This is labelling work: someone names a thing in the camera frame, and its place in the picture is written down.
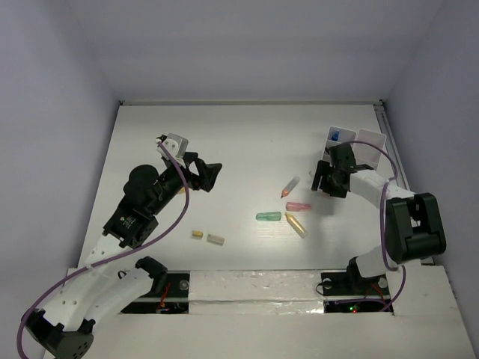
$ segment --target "white table surface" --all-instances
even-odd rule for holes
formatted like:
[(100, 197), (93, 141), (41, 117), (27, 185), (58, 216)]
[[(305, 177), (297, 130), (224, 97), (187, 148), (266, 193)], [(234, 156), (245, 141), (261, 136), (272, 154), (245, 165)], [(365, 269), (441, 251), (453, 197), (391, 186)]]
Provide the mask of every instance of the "white table surface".
[[(406, 286), (394, 304), (394, 315), (237, 315), (244, 310), (230, 306), (217, 311), (209, 306), (209, 300), (217, 304), (225, 298), (232, 304), (245, 298), (249, 302), (256, 298), (256, 304), (258, 299), (277, 299), (270, 285), (260, 286), (262, 292), (257, 292), (258, 285), (252, 286), (253, 292), (245, 289), (239, 295), (237, 281), (231, 276), (242, 274), (219, 270), (342, 269), (351, 257), (379, 243), (378, 214), (365, 200), (352, 194), (346, 200), (335, 200), (309, 191), (308, 172), (319, 158), (331, 125), (379, 131), (369, 105), (121, 107), (82, 260), (121, 199), (128, 173), (144, 163), (162, 171), (154, 138), (176, 132), (190, 140), (189, 150), (199, 152), (206, 162), (223, 163), (224, 168), (211, 193), (192, 195), (190, 210), (180, 226), (141, 255), (154, 256), (170, 270), (212, 271), (193, 272), (190, 278), (192, 298), (202, 305), (196, 314), (118, 315), (95, 336), (86, 358), (473, 359), (444, 269), (421, 266), (419, 261), (407, 264)], [(378, 171), (391, 176), (384, 159)], [(310, 233), (306, 239), (300, 239), (285, 221), (261, 223), (254, 219), (256, 212), (283, 210), (286, 200), (279, 200), (279, 194), (294, 175), (302, 181), (288, 200), (314, 205), (313, 212), (298, 215)], [(184, 196), (178, 195), (160, 213), (160, 229), (154, 234), (175, 219), (183, 200)], [(193, 229), (224, 236), (225, 245), (191, 239)], [(301, 283), (292, 282), (296, 289), (283, 299), (298, 303), (314, 300), (313, 288), (310, 293), (302, 285), (315, 281), (317, 273), (311, 277), (291, 271), (260, 274), (302, 276)], [(244, 275), (255, 280), (251, 272)], [(394, 295), (401, 273), (388, 273), (387, 277)], [(256, 307), (248, 310), (259, 313)]]
[[(120, 107), (80, 265), (123, 197), (129, 172), (142, 164), (165, 169), (155, 138), (173, 132), (189, 139), (189, 151), (223, 168), (210, 193), (192, 192), (177, 229), (137, 257), (150, 255), (170, 270), (344, 268), (379, 244), (379, 217), (354, 194), (337, 199), (311, 192), (308, 172), (320, 159), (330, 126), (379, 132), (372, 105)], [(387, 159), (378, 172), (391, 176)], [(281, 200), (281, 190), (296, 175), (300, 184)], [(255, 220), (257, 212), (284, 212), (287, 201), (313, 205), (312, 212), (295, 213), (309, 232), (306, 239), (284, 218)], [(153, 236), (174, 221), (183, 203), (184, 195), (177, 195), (160, 212)], [(192, 230), (225, 237), (225, 244), (191, 239)]]

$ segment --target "red wire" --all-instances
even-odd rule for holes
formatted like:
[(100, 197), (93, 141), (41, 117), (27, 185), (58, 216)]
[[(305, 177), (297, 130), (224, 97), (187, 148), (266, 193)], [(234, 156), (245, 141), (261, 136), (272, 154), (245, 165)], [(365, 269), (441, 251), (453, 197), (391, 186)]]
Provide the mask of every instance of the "red wire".
[(157, 309), (163, 308), (162, 304), (163, 304), (163, 301), (165, 300), (166, 296), (168, 295), (168, 291), (170, 290), (170, 285), (171, 285), (171, 283), (168, 283), (166, 285), (165, 292), (163, 293), (162, 298), (159, 300), (159, 304), (158, 304)]
[(385, 300), (384, 300), (384, 295), (382, 294), (381, 289), (380, 289), (376, 284), (374, 284), (374, 283), (372, 283), (371, 286), (374, 288), (374, 290), (376, 290), (376, 291), (379, 293), (379, 295), (381, 295), (382, 301), (385, 302)]

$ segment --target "cable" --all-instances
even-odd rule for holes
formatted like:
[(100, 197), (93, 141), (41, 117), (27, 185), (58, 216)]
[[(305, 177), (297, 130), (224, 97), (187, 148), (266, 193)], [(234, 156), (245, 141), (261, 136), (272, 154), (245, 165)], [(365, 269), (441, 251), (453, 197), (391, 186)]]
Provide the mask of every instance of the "cable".
[(125, 278), (125, 276), (126, 276), (126, 272), (125, 272), (125, 271), (118, 271), (117, 274), (118, 274), (118, 278), (119, 278), (119, 279), (123, 279), (123, 278)]
[[(385, 238), (385, 199), (386, 199), (386, 193), (388, 191), (388, 185), (391, 181), (397, 179), (397, 166), (394, 163), (394, 160), (392, 157), (390, 157), (389, 154), (387, 154), (386, 151), (383, 149), (379, 148), (378, 146), (375, 146), (374, 144), (370, 144), (369, 142), (364, 142), (364, 141), (348, 141), (348, 142), (343, 142), (342, 144), (365, 144), (366, 146), (372, 147), (375, 150), (378, 150), (383, 154), (391, 163), (392, 171), (393, 171), (393, 177), (389, 178), (388, 181), (384, 184), (382, 187), (382, 192), (381, 192), (381, 199), (380, 199), (380, 204), (379, 204), (379, 230), (381, 234), (381, 254), (382, 254), (382, 261), (384, 262), (384, 266), (389, 270), (389, 271), (397, 271), (397, 268), (391, 267), (388, 263), (388, 253), (386, 252), (386, 238)], [(401, 292), (404, 289), (404, 285), (406, 284), (406, 267), (401, 266), (403, 269), (403, 280), (401, 282), (401, 285), (399, 287), (399, 290), (397, 291), (396, 295), (391, 299), (391, 301), (385, 305), (380, 312), (384, 312), (387, 310), (395, 301), (397, 298), (399, 298)], [(365, 301), (378, 301), (379, 299), (364, 299)], [(350, 303), (350, 301), (341, 301), (342, 303)]]
[[(139, 251), (142, 251), (148, 247), (150, 247), (151, 245), (154, 245), (155, 243), (157, 243), (160, 239), (164, 238), (165, 236), (167, 236), (181, 221), (181, 219), (183, 218), (183, 216), (186, 214), (186, 210), (188, 209), (188, 206), (189, 206), (189, 190), (188, 190), (188, 183), (186, 181), (186, 178), (185, 178), (185, 175), (183, 174), (183, 172), (181, 171), (181, 168), (180, 166), (177, 164), (177, 161), (176, 159), (174, 159), (174, 157), (165, 149), (165, 147), (162, 145), (161, 142), (158, 143), (158, 146), (163, 150), (163, 153), (168, 157), (168, 159), (170, 160), (170, 162), (172, 163), (172, 165), (174, 166), (174, 168), (177, 170), (178, 174), (180, 175), (180, 178), (181, 178), (181, 182), (183, 183), (183, 187), (185, 188), (185, 195), (186, 195), (186, 199), (185, 199), (185, 205), (183, 207), (183, 210), (181, 211), (180, 215), (178, 216), (178, 218), (176, 219), (176, 221), (173, 222), (173, 224), (168, 227), (165, 232), (163, 232), (162, 234), (160, 234), (159, 236), (157, 236), (155, 239), (149, 241), (148, 243), (146, 243), (145, 245), (142, 245), (141, 247), (138, 247), (136, 249), (133, 249), (131, 251), (127, 251), (127, 252), (124, 252), (122, 254), (117, 254), (116, 256), (113, 256), (113, 257), (109, 257), (109, 258), (106, 258), (104, 260), (99, 260), (98, 262), (95, 262), (95, 263), (92, 263), (91, 264), (91, 267), (99, 267), (99, 266), (102, 266), (103, 264), (107, 264), (107, 263), (110, 263), (110, 262), (113, 262), (114, 260), (119, 260), (121, 258), (124, 258), (124, 257), (128, 257), (134, 253), (137, 253)], [(54, 284), (53, 286), (51, 286), (50, 288), (47, 289), (46, 292), (44, 292), (32, 305), (31, 307), (29, 307), (27, 309), (27, 311), (25, 312), (25, 314), (23, 314), (22, 316), (22, 321), (20, 322), (20, 326), (18, 328), (18, 331), (16, 333), (16, 350), (18, 351), (18, 354), (19, 356), (22, 358), (22, 359), (28, 359), (28, 357), (26, 356), (25, 352), (23, 351), (23, 345), (22, 345), (22, 335), (23, 335), (23, 331), (25, 329), (25, 326), (26, 326), (26, 323), (27, 323), (27, 319), (29, 318), (29, 316), (33, 313), (33, 311), (35, 310), (35, 308), (42, 302), (45, 300), (46, 297), (48, 297), (50, 294), (52, 294), (52, 292), (57, 289), (58, 287), (62, 286), (63, 284), (65, 284), (67, 281), (69, 281), (70, 279), (82, 274), (82, 273), (85, 273), (86, 271), (88, 270), (87, 267), (83, 267), (71, 274), (69, 274), (68, 276), (66, 276), (65, 278), (61, 279), (60, 281), (58, 281), (56, 284)]]
[(364, 298), (364, 299), (346, 299), (344, 301), (335, 301), (335, 304), (346, 304), (346, 303), (361, 303), (363, 301), (377, 301), (378, 303), (384, 304), (384, 301), (381, 299), (374, 299), (374, 298)]
[(384, 210), (384, 203), (386, 199), (386, 193), (388, 190), (388, 185), (389, 182), (394, 181), (397, 179), (397, 166), (394, 163), (394, 160), (392, 157), (390, 157), (389, 154), (386, 153), (383, 149), (379, 148), (378, 146), (375, 146), (373, 144), (370, 144), (369, 142), (364, 142), (364, 141), (348, 141), (348, 142), (343, 142), (342, 144), (365, 144), (369, 147), (374, 148), (375, 150), (378, 150), (383, 154), (391, 163), (392, 166), (392, 172), (393, 172), (393, 177), (388, 179), (388, 182), (384, 184), (382, 187), (382, 192), (381, 192), (381, 199), (380, 199), (380, 205), (379, 205), (379, 230), (381, 234), (381, 253), (382, 253), (382, 261), (384, 262), (384, 266), (389, 270), (389, 271), (397, 271), (397, 268), (391, 267), (388, 263), (388, 254), (386, 252), (386, 238), (385, 238), (385, 210)]
[(158, 307), (156, 308), (157, 310), (159, 310), (159, 309), (161, 309), (165, 306), (165, 303), (163, 303), (163, 301), (165, 300), (166, 296), (168, 295), (168, 292), (170, 291), (170, 286), (171, 286), (171, 283), (168, 282), (168, 284), (166, 285), (166, 288), (165, 288), (165, 292), (163, 293), (162, 297), (159, 300)]
[(382, 301), (385, 302), (384, 300), (384, 295), (382, 294), (382, 290), (374, 283), (371, 284), (371, 286), (378, 292), (378, 294), (381, 296)]
[(322, 297), (324, 297), (324, 294), (322, 294), (322, 292), (320, 292), (319, 290), (317, 290), (317, 287), (318, 287), (318, 286), (323, 286), (323, 282), (319, 282), (314, 290), (316, 291), (317, 294), (319, 294), (319, 295), (321, 295)]

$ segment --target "white wall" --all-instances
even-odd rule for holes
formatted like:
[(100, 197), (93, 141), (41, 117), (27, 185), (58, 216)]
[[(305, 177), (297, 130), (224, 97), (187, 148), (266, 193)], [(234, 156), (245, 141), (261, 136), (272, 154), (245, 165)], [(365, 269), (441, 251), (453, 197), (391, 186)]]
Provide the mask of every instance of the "white wall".
[(387, 101), (414, 191), (441, 206), (448, 271), (479, 354), (479, 1), (445, 1)]
[(442, 0), (69, 0), (121, 99), (381, 99)]
[(22, 314), (78, 260), (118, 102), (66, 2), (0, 8), (0, 356), (17, 358)]

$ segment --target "black mount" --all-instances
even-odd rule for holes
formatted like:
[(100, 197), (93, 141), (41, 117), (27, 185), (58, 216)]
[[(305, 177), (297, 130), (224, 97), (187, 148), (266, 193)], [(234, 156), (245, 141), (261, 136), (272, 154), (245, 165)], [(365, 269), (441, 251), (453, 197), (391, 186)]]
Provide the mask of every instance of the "black mount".
[[(418, 223), (413, 227), (411, 219)], [(386, 250), (397, 264), (443, 254), (446, 238), (437, 199), (431, 193), (386, 201)]]
[(80, 359), (93, 342), (91, 333), (95, 321), (83, 319), (78, 331), (63, 331), (64, 326), (53, 326), (43, 318), (45, 310), (36, 309), (27, 320), (27, 330), (57, 359)]
[[(151, 257), (140, 259), (136, 268), (145, 270), (153, 279), (151, 291), (148, 294), (158, 294), (162, 291), (167, 276), (167, 268)], [(45, 310), (36, 309), (27, 319), (27, 330), (31, 336), (39, 342), (57, 359), (80, 359), (85, 355), (93, 343), (93, 326), (96, 322), (83, 319), (77, 331), (63, 331), (64, 326), (53, 326), (43, 316)]]
[[(221, 163), (207, 165), (195, 152), (183, 155), (186, 168), (180, 166), (188, 187), (194, 191), (209, 192), (213, 189), (216, 177), (222, 169)], [(103, 227), (103, 235), (112, 234), (120, 240), (122, 248), (137, 248), (158, 226), (155, 216), (170, 202), (183, 187), (176, 168), (163, 158), (166, 170), (158, 174), (155, 167), (141, 165), (134, 168), (123, 187), (124, 197), (113, 216)], [(189, 170), (191, 163), (198, 169), (198, 174)]]
[(331, 164), (318, 161), (314, 174), (312, 191), (318, 187), (331, 197), (346, 198), (350, 190), (350, 175), (361, 170), (372, 170), (368, 165), (357, 165), (350, 144), (339, 144), (325, 149), (331, 156)]
[[(385, 275), (371, 278), (361, 277), (356, 264), (356, 257), (354, 257), (348, 263), (346, 271), (325, 271), (321, 273), (321, 284), (319, 286), (323, 288), (322, 294), (326, 297), (364, 295), (373, 284), (379, 285), (378, 282), (381, 277), (385, 278)], [(388, 287), (382, 289), (382, 293), (389, 295)]]

